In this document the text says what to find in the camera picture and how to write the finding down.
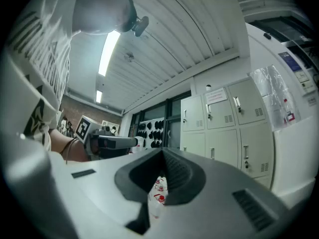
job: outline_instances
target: locker vent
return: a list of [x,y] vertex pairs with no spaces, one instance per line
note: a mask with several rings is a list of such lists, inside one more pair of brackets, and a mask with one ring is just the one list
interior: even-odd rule
[[226,123],[233,122],[233,116],[232,115],[225,116],[225,122]]
[[258,231],[261,231],[274,222],[274,219],[246,190],[234,192],[233,197]]
[[203,121],[202,120],[197,120],[196,121],[196,126],[203,126]]
[[264,114],[261,108],[255,109],[255,113],[256,113],[256,116],[262,116]]
[[268,166],[269,166],[269,163],[261,164],[261,172],[268,171]]

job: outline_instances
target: corrugated white ceiling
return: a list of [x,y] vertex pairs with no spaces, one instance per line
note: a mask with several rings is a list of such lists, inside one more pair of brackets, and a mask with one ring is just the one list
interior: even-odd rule
[[[138,16],[150,24],[141,37],[121,34],[106,77],[98,75],[106,36],[78,34],[71,43],[68,87],[102,105],[124,110],[161,84],[205,59],[230,48],[240,48],[237,36],[245,34],[223,0],[134,0]],[[129,62],[125,56],[133,55]]]

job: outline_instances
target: person's arm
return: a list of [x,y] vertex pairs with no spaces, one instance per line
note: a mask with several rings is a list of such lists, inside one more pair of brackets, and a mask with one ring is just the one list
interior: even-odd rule
[[[56,129],[50,130],[49,134],[51,137],[51,150],[58,153],[62,152],[66,144],[73,139],[61,134]],[[89,161],[88,155],[85,153],[84,146],[81,141],[75,140],[70,144],[68,155],[67,150],[68,147],[66,147],[62,153],[64,159],[78,162]]]

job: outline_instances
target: ceiling light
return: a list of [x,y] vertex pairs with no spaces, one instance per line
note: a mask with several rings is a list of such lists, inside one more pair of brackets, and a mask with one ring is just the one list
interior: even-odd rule
[[101,91],[96,91],[96,102],[100,103],[101,102],[101,97],[102,97],[102,92]]
[[102,51],[101,60],[100,60],[100,67],[99,67],[99,74],[103,76],[106,75],[106,70],[108,69],[112,52],[114,50],[114,47],[119,37],[120,37],[120,33],[116,31],[112,31],[111,33],[108,33],[108,36],[106,37],[103,51]]

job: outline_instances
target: clear plastic sheet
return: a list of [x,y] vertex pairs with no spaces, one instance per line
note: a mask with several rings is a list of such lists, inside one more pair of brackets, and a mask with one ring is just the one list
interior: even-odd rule
[[272,131],[300,121],[293,95],[277,69],[271,65],[248,74],[263,97]]

